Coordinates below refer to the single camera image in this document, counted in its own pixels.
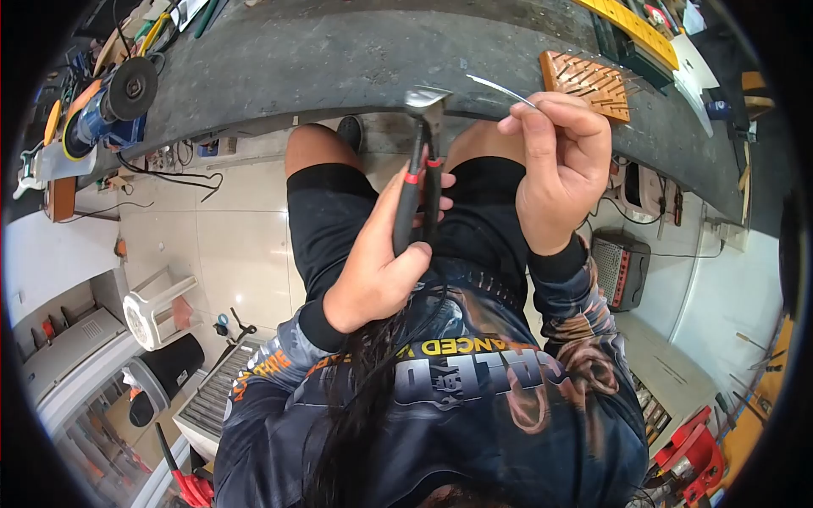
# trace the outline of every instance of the white plastic stool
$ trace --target white plastic stool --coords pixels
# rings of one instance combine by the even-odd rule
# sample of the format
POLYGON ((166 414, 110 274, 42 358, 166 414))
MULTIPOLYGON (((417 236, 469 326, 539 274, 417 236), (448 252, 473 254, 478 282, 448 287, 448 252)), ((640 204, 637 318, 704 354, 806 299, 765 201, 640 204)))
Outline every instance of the white plastic stool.
POLYGON ((168 273, 169 267, 155 272, 149 279, 145 280, 131 291, 124 300, 124 317, 127 320, 127 327, 136 337, 136 341, 147 351, 155 351, 165 345, 183 337, 189 332, 188 329, 169 332, 175 330, 174 323, 167 323, 171 327, 164 325, 172 319, 172 300, 186 293, 191 288, 198 285, 198 278, 189 276, 174 284, 171 288, 162 291, 149 300, 142 298, 138 292, 158 279, 161 275, 168 273))

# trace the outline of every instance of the black shorts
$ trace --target black shorts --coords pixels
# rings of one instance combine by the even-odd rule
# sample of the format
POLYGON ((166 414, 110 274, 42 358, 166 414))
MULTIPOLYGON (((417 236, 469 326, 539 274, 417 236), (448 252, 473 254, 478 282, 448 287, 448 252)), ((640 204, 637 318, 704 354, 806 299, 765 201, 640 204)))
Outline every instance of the black shorts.
MULTIPOLYGON (((528 243, 515 207, 525 167, 507 158, 479 157, 452 173, 457 181, 443 194, 454 206, 438 224, 433 256, 467 261, 525 295, 528 243)), ((293 260, 307 301, 336 282, 377 198, 367 177, 345 164, 317 164, 288 179, 293 260)))

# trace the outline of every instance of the sneaker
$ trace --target sneaker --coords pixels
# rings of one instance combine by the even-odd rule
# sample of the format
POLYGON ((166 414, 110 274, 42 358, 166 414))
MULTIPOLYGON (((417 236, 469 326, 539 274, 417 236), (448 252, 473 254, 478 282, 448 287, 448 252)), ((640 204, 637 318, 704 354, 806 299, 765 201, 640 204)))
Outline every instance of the sneaker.
POLYGON ((336 129, 336 134, 338 134, 345 143, 350 145, 350 148, 353 149, 356 155, 359 154, 364 132, 362 130, 361 120, 359 120, 358 117, 347 115, 341 119, 336 129))

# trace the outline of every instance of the long black hair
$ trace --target long black hair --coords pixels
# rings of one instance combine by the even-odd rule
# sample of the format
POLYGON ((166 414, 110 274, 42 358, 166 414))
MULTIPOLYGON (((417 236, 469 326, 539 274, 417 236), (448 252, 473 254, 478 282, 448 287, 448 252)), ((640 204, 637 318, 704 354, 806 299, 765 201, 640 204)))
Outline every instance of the long black hair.
POLYGON ((325 387, 330 427, 319 460, 310 478, 304 479, 305 508, 363 504, 371 476, 365 466, 393 399, 396 342, 404 323, 403 313, 368 323, 348 336, 338 358, 326 367, 333 372, 325 387), (343 404, 347 381, 335 374, 346 358, 350 360, 353 397, 343 404))

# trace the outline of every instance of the shirt sleeve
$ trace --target shirt sleeve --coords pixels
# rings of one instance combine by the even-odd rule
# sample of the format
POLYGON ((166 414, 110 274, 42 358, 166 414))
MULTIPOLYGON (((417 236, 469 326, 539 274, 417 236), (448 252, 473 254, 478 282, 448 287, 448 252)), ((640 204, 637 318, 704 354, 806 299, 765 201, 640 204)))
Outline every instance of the shirt sleeve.
POLYGON ((550 257, 528 259, 542 314, 545 352, 596 394, 605 409, 620 416, 646 445, 641 407, 624 356, 624 337, 598 288, 598 270, 586 241, 574 233, 571 243, 550 257))
POLYGON ((267 425, 285 411, 291 393, 315 365, 331 356, 313 345, 302 331, 302 313, 313 303, 307 303, 290 321, 280 324, 277 335, 260 346, 232 382, 215 459, 218 494, 229 473, 255 442, 267 441, 267 425))

